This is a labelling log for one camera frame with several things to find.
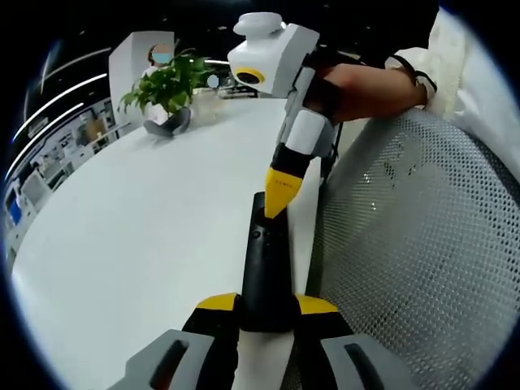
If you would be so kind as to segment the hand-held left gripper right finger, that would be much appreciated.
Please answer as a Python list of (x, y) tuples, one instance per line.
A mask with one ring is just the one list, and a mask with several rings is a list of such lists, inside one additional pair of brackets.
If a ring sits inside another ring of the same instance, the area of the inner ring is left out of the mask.
[(304, 389), (410, 389), (407, 365), (367, 334), (355, 334), (330, 302), (297, 294), (293, 334)]

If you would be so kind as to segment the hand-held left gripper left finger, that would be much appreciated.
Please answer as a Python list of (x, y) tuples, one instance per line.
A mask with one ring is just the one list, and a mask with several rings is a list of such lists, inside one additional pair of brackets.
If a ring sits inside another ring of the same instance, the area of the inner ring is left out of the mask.
[(112, 389), (230, 389), (238, 366), (240, 295), (201, 301), (183, 328), (171, 329), (128, 359)]

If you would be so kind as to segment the person's right hand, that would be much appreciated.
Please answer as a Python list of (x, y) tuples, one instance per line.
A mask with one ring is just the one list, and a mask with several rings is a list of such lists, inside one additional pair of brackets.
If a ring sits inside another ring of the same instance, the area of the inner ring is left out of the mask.
[(340, 63), (318, 73), (340, 89), (340, 103), (333, 116), (336, 124), (391, 117), (427, 104), (426, 88), (402, 67), (379, 69)]

